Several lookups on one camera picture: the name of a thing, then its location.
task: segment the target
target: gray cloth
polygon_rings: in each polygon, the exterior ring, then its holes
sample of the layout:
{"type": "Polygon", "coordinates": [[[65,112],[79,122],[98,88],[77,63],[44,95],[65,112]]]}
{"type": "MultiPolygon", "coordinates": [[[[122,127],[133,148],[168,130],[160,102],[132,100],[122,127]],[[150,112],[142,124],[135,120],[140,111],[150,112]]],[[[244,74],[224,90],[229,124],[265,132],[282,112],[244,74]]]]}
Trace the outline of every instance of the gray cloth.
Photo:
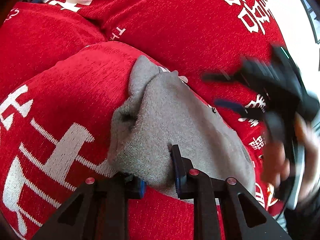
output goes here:
{"type": "Polygon", "coordinates": [[[113,114],[108,162],[176,197],[169,150],[212,178],[235,177],[255,192],[252,161],[237,133],[178,78],[140,56],[131,72],[129,98],[113,114]]]}

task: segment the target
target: white wall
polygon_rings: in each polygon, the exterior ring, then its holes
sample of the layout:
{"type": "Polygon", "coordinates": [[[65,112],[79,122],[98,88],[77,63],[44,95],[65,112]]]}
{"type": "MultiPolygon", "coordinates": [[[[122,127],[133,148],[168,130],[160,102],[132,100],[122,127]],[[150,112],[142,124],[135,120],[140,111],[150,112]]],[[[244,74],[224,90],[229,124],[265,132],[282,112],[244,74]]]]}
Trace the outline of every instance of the white wall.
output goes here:
{"type": "Polygon", "coordinates": [[[320,98],[319,48],[300,0],[268,0],[288,51],[301,70],[307,90],[320,98]]]}

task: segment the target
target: human hand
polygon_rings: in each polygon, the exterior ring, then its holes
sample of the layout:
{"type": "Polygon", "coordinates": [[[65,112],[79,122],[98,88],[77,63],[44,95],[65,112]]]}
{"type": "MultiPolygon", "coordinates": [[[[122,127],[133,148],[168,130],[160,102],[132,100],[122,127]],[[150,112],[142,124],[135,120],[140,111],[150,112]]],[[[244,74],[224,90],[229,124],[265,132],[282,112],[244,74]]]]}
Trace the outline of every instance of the human hand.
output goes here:
{"type": "MultiPolygon", "coordinates": [[[[305,170],[298,196],[298,202],[309,199],[316,193],[320,180],[320,139],[300,115],[295,118],[295,133],[299,143],[305,147],[305,170]]],[[[263,150],[263,171],[261,180],[279,187],[290,175],[290,163],[285,158],[282,142],[267,143],[263,150]]]]}

